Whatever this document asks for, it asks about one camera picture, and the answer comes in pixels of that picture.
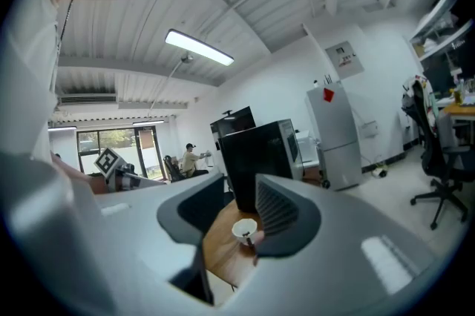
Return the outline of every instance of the fluorescent light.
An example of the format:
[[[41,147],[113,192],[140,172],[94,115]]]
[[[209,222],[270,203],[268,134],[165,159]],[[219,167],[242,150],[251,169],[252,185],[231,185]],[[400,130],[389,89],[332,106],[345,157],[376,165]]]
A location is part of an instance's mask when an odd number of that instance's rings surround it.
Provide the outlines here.
[[[165,42],[191,52],[199,53],[223,65],[230,65],[234,61],[231,56],[222,53],[216,48],[173,29],[168,31]]]
[[[48,131],[60,131],[60,130],[76,130],[76,126],[65,126],[65,127],[59,127],[59,128],[48,128]]]
[[[134,122],[133,126],[147,126],[147,125],[156,125],[157,123],[164,123],[162,119],[158,119],[157,121],[145,121],[145,122]]]

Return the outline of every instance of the white cup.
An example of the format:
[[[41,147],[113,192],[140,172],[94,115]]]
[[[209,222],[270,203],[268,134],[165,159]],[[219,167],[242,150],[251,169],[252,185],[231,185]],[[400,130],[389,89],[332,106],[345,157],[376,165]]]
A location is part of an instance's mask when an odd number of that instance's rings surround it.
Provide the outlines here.
[[[252,243],[255,242],[255,235],[258,232],[258,223],[256,223],[252,218],[243,218],[232,226],[231,232],[236,240],[244,245],[248,245],[247,238],[249,238]]]

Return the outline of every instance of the white floor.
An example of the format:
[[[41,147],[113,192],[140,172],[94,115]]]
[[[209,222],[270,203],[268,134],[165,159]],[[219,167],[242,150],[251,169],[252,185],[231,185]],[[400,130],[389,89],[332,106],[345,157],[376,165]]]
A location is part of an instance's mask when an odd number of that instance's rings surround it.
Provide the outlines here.
[[[412,206],[410,199],[417,194],[430,192],[430,180],[421,167],[423,149],[414,147],[405,159],[391,165],[385,178],[376,179],[370,173],[357,187],[341,191],[341,194],[358,197],[373,205],[401,226],[412,231],[426,242],[433,252],[444,257],[458,246],[471,221],[475,202],[475,183],[464,184],[462,191],[454,194],[468,207],[465,223],[460,222],[461,213],[450,203],[445,203],[439,215],[436,230],[430,230],[439,202],[420,200]],[[232,296],[231,286],[208,272],[210,287],[214,293],[214,304],[219,306]]]

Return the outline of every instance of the red diamond sticker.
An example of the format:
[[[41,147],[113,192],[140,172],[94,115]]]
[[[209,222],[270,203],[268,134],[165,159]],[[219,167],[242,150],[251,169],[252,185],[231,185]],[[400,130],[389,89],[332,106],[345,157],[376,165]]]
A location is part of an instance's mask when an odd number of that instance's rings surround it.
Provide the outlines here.
[[[331,102],[332,99],[333,99],[334,94],[335,94],[335,92],[333,92],[333,90],[324,88],[324,100],[325,101]]]

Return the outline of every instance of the silver refrigerator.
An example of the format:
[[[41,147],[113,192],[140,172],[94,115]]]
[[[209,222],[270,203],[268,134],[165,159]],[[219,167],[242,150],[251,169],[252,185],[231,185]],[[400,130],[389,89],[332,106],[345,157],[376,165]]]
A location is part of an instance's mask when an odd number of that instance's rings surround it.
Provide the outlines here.
[[[310,120],[319,139],[322,185],[337,191],[361,182],[361,154],[355,120],[340,82],[307,92]]]

